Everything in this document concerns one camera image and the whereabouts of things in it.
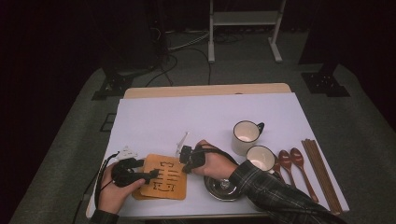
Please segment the chopsticks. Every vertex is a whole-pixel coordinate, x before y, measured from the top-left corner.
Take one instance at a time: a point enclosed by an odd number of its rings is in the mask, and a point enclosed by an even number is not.
[[[317,142],[315,140],[305,139],[303,143],[306,154],[314,168],[315,174],[318,178],[319,184],[323,190],[326,201],[330,206],[333,214],[339,215],[343,211],[340,202],[338,201],[329,173],[324,166],[323,159],[320,156]]]

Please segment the mug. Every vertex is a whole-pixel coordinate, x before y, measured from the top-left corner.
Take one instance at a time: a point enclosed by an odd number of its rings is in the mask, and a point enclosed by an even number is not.
[[[240,156],[246,156],[248,150],[256,144],[263,129],[264,123],[255,124],[249,120],[242,120],[235,124],[233,127],[233,152]]]
[[[275,155],[268,147],[251,147],[247,152],[247,159],[261,170],[272,173],[272,168],[275,165]]]

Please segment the black mug handle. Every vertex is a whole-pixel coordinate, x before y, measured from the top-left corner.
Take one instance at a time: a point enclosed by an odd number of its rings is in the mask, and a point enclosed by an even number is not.
[[[264,130],[264,123],[261,122],[257,125],[257,128],[259,128],[259,132],[262,133],[262,130]]]

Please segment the white stand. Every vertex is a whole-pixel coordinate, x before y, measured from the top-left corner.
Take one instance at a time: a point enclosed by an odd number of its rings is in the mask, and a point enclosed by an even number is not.
[[[282,62],[279,50],[276,46],[276,39],[279,33],[280,23],[282,22],[283,11],[286,0],[282,0],[279,11],[247,11],[247,12],[214,12],[213,0],[210,0],[209,11],[209,43],[208,60],[210,63],[215,61],[215,46],[213,42],[214,26],[220,25],[274,25],[275,30],[272,37],[268,38],[271,50],[277,63]]]

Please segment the white tabletop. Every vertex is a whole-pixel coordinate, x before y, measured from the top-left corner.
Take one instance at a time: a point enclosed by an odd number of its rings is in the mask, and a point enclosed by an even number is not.
[[[174,156],[178,141],[184,136],[185,132],[190,132],[185,145],[194,147],[197,142],[205,139],[214,146],[228,152],[236,161],[242,162],[246,158],[231,151],[231,137],[235,123],[245,119],[256,123],[265,123],[264,131],[257,145],[270,148],[276,155],[282,149],[287,151],[290,151],[293,147],[300,149],[306,158],[304,168],[318,196],[319,203],[329,209],[301,143],[306,138],[313,140],[316,140],[316,138],[294,93],[120,100],[104,159],[126,146],[137,152],[138,159],[145,158],[150,153]],[[349,208],[344,195],[326,160],[324,160],[324,163],[340,204],[344,211],[348,211]],[[292,173],[296,187],[307,194],[308,191],[301,171],[293,166]],[[283,170],[282,175],[289,183],[286,171]],[[93,197],[91,197],[87,208],[87,217],[92,216],[94,209]],[[235,217],[260,214],[261,212],[255,210],[245,196],[234,202],[222,202],[215,199],[206,191],[203,178],[197,175],[188,175],[185,200],[138,201],[130,197],[119,212],[121,217],[143,219]]]

